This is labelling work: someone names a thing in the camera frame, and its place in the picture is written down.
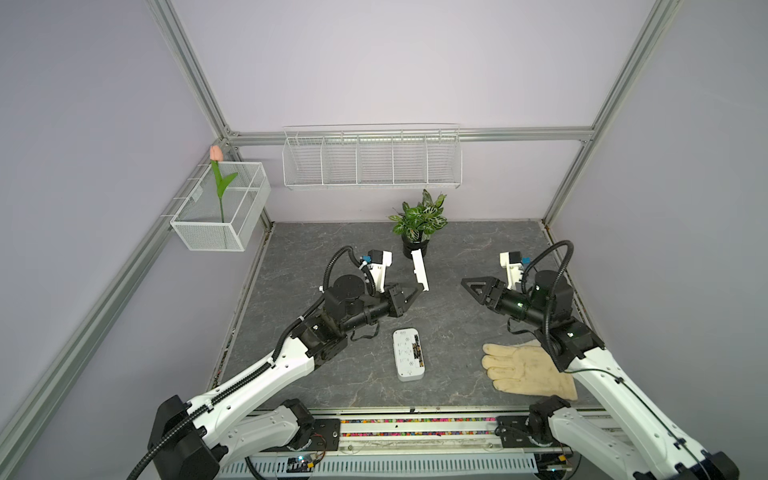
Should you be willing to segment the white battery cover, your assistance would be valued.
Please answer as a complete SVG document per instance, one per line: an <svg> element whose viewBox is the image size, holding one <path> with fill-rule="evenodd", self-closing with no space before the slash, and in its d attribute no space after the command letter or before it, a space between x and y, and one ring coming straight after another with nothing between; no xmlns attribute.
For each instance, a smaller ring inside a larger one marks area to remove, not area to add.
<svg viewBox="0 0 768 480"><path fill-rule="evenodd" d="M411 252L411 259L414 267L414 275L417 282L421 285L424 291L429 290L429 283L424 265L423 253L421 249L413 250Z"/></svg>

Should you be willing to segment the white alarm device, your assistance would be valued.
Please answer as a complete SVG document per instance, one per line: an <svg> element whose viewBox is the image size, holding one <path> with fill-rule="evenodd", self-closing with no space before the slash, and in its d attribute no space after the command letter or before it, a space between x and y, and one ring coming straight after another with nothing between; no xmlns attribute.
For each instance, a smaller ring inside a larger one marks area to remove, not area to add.
<svg viewBox="0 0 768 480"><path fill-rule="evenodd" d="M425 375L425 361L424 367L420 368L414 359L413 342L415 335L418 335L421 341L419 332L415 328L398 329L392 335L395 367L401 382L420 380Z"/></svg>

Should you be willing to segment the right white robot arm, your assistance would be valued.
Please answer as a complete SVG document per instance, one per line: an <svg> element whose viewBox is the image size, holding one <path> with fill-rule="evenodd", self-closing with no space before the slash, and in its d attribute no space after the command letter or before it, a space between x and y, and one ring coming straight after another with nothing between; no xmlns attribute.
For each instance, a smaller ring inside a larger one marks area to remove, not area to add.
<svg viewBox="0 0 768 480"><path fill-rule="evenodd" d="M574 289L565 272L574 253L569 240L549 246L511 282L492 276L461 281L477 303L531 334L558 372L583 385L615 420L623 443L552 395L530 406L524 429L541 446L562 443L613 479L737 479L724 452L709 452L686 434L623 371L604 341L572 314Z"/></svg>

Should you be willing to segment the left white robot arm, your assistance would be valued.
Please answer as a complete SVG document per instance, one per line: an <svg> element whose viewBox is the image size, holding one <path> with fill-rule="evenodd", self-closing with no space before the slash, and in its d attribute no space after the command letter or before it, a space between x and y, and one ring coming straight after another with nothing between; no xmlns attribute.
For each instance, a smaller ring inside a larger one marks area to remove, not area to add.
<svg viewBox="0 0 768 480"><path fill-rule="evenodd" d="M315 419L297 399L272 411L255 409L310 375L356 340L356 331L386 317L403 316L428 291L422 254L411 255L415 281L386 281L391 255L358 257L340 248L327 264L320 296L280 334L274 349L229 381L183 401L174 395L157 409L147 451L129 473L149 466L162 479L214 479L233 462L276 447L309 446Z"/></svg>

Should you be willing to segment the potted green plant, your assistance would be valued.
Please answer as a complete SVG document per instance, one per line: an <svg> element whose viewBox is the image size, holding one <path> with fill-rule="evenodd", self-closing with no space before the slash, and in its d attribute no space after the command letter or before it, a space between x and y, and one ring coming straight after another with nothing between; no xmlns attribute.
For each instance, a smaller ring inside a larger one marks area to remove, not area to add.
<svg viewBox="0 0 768 480"><path fill-rule="evenodd" d="M390 215L392 231L403 243L403 254L411 260L412 253L421 250L426 255L431 237L442 230L448 223L444 216L444 203L447 195L441 193L436 199L426 189L422 191L421 201L415 206L403 202L401 211Z"/></svg>

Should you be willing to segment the beige work glove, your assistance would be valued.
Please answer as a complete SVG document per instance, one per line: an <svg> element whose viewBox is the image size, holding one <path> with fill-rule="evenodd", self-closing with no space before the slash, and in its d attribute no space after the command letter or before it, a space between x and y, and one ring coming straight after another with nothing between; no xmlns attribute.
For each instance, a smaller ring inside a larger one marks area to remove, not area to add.
<svg viewBox="0 0 768 480"><path fill-rule="evenodd" d="M493 387L503 393L527 396L558 396L576 401L574 379L561 373L536 341L504 346L484 344L481 364Z"/></svg>

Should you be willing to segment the artificial pink tulip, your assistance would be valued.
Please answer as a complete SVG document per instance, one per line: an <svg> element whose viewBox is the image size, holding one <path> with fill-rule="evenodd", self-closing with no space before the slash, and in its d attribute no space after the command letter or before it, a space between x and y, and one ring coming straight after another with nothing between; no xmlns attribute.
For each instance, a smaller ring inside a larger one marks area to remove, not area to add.
<svg viewBox="0 0 768 480"><path fill-rule="evenodd" d="M224 222L226 220L224 211L224 194L229 185L237 178L238 173L231 173L229 175L223 175L221 171L221 163L224 161L224 154L218 145L213 145L209 149L209 160L211 165L211 171L214 176L216 194L219 204L220 220Z"/></svg>

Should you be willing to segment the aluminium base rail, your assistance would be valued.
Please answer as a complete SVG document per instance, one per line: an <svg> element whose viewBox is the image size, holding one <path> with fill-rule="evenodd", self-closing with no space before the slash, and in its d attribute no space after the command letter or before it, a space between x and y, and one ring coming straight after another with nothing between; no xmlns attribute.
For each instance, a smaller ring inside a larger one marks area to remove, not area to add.
<svg viewBox="0 0 768 480"><path fill-rule="evenodd" d="M318 462L329 452L360 449L404 451L409 454L423 450L445 450L449 454L469 450L552 454L581 449L623 459L626 456L648 454L670 437L656 420L637 429L624 426L623 432L627 438L621 440L568 406L557 410L535 407L529 413L541 415L548 420L555 438L551 447L504 448L501 439L494 434L496 418L501 415L471 412L465 416L338 418L341 421L341 440L337 451L277 453L306 455L308 464ZM315 419L319 418L312 416L299 404L282 405L274 411L246 417L216 440L203 426L196 426L192 419L185 418L154 436L150 444L161 452L176 454L182 460L210 458L217 465L223 466L267 452L272 447L287 445L297 436L301 427L311 427Z"/></svg>

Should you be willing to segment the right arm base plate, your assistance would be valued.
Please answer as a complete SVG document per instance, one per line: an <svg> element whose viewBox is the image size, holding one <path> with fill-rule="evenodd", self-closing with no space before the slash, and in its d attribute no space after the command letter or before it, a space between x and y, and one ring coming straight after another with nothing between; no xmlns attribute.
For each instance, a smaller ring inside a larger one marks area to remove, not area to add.
<svg viewBox="0 0 768 480"><path fill-rule="evenodd" d="M555 438L548 420L541 415L501 415L496 418L494 434L504 448L551 447Z"/></svg>

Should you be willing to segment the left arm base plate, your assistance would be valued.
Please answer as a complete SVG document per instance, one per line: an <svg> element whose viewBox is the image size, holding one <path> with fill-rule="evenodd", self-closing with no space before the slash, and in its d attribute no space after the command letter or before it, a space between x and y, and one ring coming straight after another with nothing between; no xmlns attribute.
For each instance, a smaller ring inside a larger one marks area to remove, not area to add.
<svg viewBox="0 0 768 480"><path fill-rule="evenodd" d="M340 440L341 421L338 418L319 418L311 427L301 427L287 445L269 448L267 452L337 451Z"/></svg>

